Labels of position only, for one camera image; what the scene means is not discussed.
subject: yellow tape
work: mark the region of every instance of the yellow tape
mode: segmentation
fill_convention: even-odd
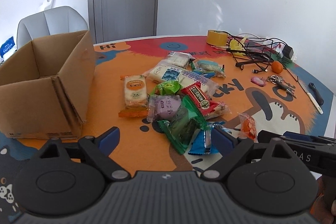
[[[224,47],[227,43],[227,33],[208,30],[207,43],[213,46]]]

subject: pink keychain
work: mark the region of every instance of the pink keychain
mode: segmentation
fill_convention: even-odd
[[[258,86],[266,86],[266,81],[264,78],[259,78],[259,77],[252,77],[251,82],[254,84],[257,84]]]

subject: cardboard box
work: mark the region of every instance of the cardboard box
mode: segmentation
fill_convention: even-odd
[[[78,138],[95,52],[89,31],[30,41],[0,67],[0,131],[11,138]]]

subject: white chair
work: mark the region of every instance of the white chair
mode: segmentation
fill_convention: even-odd
[[[47,35],[88,30],[84,18],[69,6],[61,6],[27,16],[17,28],[17,48]]]

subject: hand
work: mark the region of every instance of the hand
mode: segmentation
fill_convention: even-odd
[[[310,213],[319,221],[321,224],[332,224],[334,222],[334,216],[336,216],[336,200],[331,206],[331,212],[327,210],[327,206],[324,202],[324,184],[322,177],[317,180],[319,184],[318,197],[316,198],[313,206],[311,207]]]

